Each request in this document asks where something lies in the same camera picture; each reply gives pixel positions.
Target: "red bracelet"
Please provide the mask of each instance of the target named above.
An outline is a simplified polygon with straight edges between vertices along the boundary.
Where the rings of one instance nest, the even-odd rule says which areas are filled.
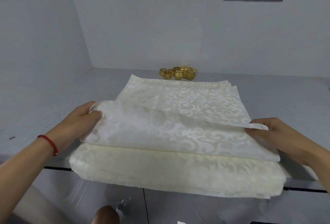
[[[55,143],[54,143],[51,139],[49,139],[47,136],[45,136],[45,135],[39,135],[38,138],[40,138],[40,137],[42,137],[42,138],[44,138],[46,141],[48,141],[48,143],[49,143],[49,144],[53,147],[53,149],[54,149],[54,153],[53,153],[54,156],[57,155],[57,154],[58,154],[58,149],[57,149]]]

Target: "person's leg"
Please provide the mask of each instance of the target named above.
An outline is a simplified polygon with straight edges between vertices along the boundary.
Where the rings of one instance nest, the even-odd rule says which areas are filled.
[[[103,206],[97,212],[92,224],[119,224],[119,215],[110,206]]]

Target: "forearm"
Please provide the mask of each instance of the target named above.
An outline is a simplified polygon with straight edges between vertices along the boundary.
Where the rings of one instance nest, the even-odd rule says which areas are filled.
[[[323,147],[316,148],[309,155],[308,165],[330,194],[330,152]]]
[[[0,223],[4,222],[53,155],[39,138],[0,166]]]

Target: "pile of gold napkin rings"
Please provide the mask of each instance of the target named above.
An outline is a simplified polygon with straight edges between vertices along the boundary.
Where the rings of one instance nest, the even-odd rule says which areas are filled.
[[[176,80],[187,79],[192,81],[197,74],[197,69],[187,66],[173,67],[171,69],[161,68],[159,75],[165,80],[171,80],[174,77]]]

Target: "hand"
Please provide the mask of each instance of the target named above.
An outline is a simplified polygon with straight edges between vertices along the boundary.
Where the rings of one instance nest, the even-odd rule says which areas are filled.
[[[278,118],[255,119],[250,123],[266,125],[269,130],[246,128],[248,135],[257,141],[265,140],[300,164],[309,166],[310,157],[322,148]]]
[[[62,122],[45,134],[55,143],[59,151],[70,146],[75,138],[92,130],[101,119],[100,111],[89,113],[89,109],[95,103],[95,101],[90,101],[75,108]]]

